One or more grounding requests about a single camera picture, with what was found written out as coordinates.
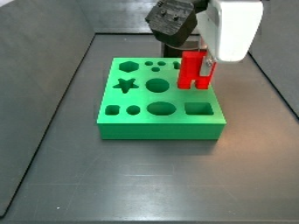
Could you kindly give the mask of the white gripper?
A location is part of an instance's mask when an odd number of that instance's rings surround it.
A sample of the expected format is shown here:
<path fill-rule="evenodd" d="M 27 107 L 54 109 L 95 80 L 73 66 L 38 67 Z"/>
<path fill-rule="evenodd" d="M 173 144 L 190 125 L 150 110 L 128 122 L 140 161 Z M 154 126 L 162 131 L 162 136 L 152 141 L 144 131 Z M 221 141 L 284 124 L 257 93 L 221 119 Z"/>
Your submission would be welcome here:
<path fill-rule="evenodd" d="M 260 0 L 209 0 L 205 11 L 196 15 L 200 37 L 208 49 L 202 53 L 200 76 L 212 73 L 218 63 L 244 59 L 262 17 Z"/>

